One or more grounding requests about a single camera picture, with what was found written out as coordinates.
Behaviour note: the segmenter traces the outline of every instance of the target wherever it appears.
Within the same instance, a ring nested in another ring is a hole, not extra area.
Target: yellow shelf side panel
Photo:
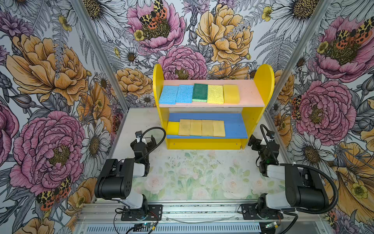
[[[161,127],[163,129],[168,128],[168,122],[169,122],[169,108],[167,107],[160,107],[159,100],[163,88],[163,82],[164,82],[164,76],[162,67],[160,64],[156,64],[153,69],[153,94],[154,94],[154,100],[156,101],[157,111],[159,113],[160,121],[161,121]],[[166,146],[169,149],[169,140],[165,138]]]
[[[261,65],[255,74],[254,82],[257,89],[264,101],[264,107],[244,107],[242,116],[244,125],[247,130],[248,139],[240,139],[242,149],[245,148],[254,132],[258,122],[260,121],[274,91],[274,71],[273,68],[268,64]]]

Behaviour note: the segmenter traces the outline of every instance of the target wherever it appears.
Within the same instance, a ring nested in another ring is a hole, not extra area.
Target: light yellow sponge
[[[239,88],[237,85],[223,85],[223,96],[225,103],[239,104]]]
[[[213,120],[201,120],[202,136],[213,136]]]
[[[223,120],[213,120],[213,136],[225,137],[225,123]]]
[[[179,132],[180,136],[189,136],[190,135],[191,120],[190,119],[181,119],[179,120]]]
[[[201,120],[191,119],[190,136],[201,136]]]
[[[222,85],[208,85],[208,103],[223,104]]]
[[[179,132],[179,122],[168,122],[168,127],[166,129],[167,135],[178,135]]]

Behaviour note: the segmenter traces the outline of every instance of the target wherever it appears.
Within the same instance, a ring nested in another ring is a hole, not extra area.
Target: sponge
[[[190,136],[201,136],[201,120],[191,119]]]
[[[201,120],[202,136],[213,136],[213,120]]]
[[[208,85],[194,84],[192,101],[206,102],[208,99]]]
[[[178,86],[164,85],[160,97],[160,104],[171,104],[175,105],[175,99],[177,98]]]
[[[223,85],[223,96],[225,103],[239,104],[239,88],[237,85]]]
[[[192,103],[193,85],[179,85],[177,99],[178,103]]]
[[[181,119],[179,120],[179,131],[178,135],[180,136],[189,136],[190,135],[191,120],[190,119]]]
[[[208,103],[223,104],[222,85],[208,85]]]
[[[167,135],[178,135],[179,132],[179,122],[168,122],[168,127],[166,129]]]
[[[223,120],[213,120],[213,136],[225,137],[225,123]]]

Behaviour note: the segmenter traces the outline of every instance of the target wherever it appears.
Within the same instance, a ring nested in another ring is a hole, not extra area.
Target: blue shelf board
[[[241,113],[170,113],[169,121],[208,119],[225,121],[225,137],[167,135],[168,139],[248,139]]]

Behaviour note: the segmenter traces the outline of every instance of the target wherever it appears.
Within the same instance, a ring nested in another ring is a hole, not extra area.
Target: blue sponge
[[[193,85],[180,85],[178,89],[177,99],[178,103],[192,103]]]
[[[175,99],[177,98],[177,93],[178,93],[178,86],[164,85],[159,103],[175,105]]]

